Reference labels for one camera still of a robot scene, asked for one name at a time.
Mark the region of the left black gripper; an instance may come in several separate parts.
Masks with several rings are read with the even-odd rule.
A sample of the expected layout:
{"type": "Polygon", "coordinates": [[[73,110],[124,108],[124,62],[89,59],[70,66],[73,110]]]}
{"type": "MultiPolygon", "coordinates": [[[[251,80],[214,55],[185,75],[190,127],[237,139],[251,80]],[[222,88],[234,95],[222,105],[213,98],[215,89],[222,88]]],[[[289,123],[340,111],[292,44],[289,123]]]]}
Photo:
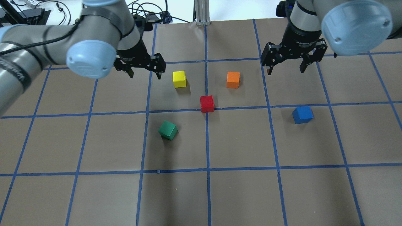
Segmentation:
{"type": "Polygon", "coordinates": [[[132,68],[143,68],[154,72],[158,80],[161,80],[162,74],[166,70],[166,62],[161,53],[154,55],[148,54],[143,40],[140,40],[135,46],[127,50],[117,50],[114,61],[114,67],[118,71],[123,71],[130,78],[134,77],[132,68]]]}

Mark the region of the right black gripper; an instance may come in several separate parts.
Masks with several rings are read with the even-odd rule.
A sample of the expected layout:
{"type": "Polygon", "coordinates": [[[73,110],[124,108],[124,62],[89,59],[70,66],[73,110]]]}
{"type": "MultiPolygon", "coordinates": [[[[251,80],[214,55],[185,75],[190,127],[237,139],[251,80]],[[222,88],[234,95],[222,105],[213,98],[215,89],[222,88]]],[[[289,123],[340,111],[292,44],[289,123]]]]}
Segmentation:
{"type": "Polygon", "coordinates": [[[328,45],[320,38],[321,31],[300,30],[293,25],[287,25],[280,44],[268,42],[260,56],[267,74],[272,75],[274,66],[285,60],[302,59],[300,73],[304,73],[309,65],[320,62],[328,45]]]}

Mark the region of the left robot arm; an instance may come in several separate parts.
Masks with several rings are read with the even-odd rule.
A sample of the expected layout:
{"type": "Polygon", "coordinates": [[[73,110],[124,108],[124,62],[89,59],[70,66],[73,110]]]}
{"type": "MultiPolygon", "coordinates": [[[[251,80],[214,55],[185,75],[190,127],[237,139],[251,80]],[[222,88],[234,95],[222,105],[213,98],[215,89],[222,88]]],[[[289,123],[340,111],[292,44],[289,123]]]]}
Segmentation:
{"type": "Polygon", "coordinates": [[[66,65],[77,75],[99,79],[113,68],[133,77],[144,68],[160,79],[166,63],[150,55],[142,40],[146,18],[135,19],[124,0],[84,0],[74,25],[16,24],[1,28],[1,116],[45,67],[66,65]]]}

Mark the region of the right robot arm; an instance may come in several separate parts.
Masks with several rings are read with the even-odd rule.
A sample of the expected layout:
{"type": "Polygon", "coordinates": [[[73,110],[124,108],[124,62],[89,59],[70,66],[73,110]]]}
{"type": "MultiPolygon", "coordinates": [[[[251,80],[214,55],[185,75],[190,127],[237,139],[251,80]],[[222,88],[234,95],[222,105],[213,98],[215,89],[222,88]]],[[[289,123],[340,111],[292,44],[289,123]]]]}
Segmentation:
{"type": "Polygon", "coordinates": [[[320,62],[330,47],[337,56],[368,52],[401,38],[400,0],[284,0],[276,16],[288,23],[280,44],[267,43],[260,56],[271,75],[285,60],[302,59],[300,72],[320,62]]]}

